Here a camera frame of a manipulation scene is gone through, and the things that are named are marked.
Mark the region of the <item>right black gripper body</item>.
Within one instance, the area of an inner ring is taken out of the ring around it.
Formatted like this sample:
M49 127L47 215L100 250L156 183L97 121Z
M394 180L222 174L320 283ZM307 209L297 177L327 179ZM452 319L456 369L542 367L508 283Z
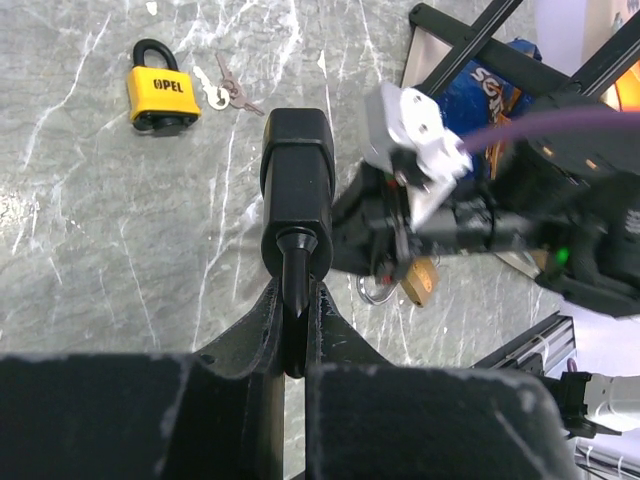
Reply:
M483 193L449 198L412 228L408 190L364 162L332 207L332 229L332 268L362 277L402 278L419 257L530 246L530 220L491 204Z

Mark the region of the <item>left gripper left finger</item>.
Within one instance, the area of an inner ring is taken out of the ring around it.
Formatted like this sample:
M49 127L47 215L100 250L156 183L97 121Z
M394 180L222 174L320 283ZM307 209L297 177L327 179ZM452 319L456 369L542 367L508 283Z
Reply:
M279 479L280 284L196 353L6 353L5 479Z

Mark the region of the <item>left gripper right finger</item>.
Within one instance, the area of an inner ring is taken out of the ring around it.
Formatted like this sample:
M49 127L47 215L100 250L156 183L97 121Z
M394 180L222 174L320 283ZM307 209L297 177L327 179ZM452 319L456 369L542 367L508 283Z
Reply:
M309 479L575 479L558 408L535 376L382 357L323 284L309 310Z

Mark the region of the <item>brass padlock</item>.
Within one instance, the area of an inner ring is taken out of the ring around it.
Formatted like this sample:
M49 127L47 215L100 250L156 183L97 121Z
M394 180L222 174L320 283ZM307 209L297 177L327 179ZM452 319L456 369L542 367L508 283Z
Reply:
M356 279L359 297L369 305L379 306L386 303L398 287L401 287L407 298L418 308L423 308L431 299L439 282L437 272L438 258L419 257L414 261L404 280L399 283L380 282L377 290L371 292L366 285L365 277Z

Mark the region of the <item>yellow padlock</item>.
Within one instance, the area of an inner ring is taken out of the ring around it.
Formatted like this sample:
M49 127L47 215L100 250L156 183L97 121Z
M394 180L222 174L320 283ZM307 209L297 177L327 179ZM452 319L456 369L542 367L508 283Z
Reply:
M164 68L149 67L145 54L153 51L165 61ZM155 39L141 39L133 47L133 67L126 85L130 122L135 130L155 136L176 136L201 117L192 80L179 69L171 50Z

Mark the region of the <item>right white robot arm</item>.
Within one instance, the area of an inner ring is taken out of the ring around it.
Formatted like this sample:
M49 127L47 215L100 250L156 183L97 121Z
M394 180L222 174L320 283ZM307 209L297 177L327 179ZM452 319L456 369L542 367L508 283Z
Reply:
M385 283L423 257L542 251L536 283L615 318L639 311L639 115L537 99L453 141L436 183L362 165L334 206L335 270Z

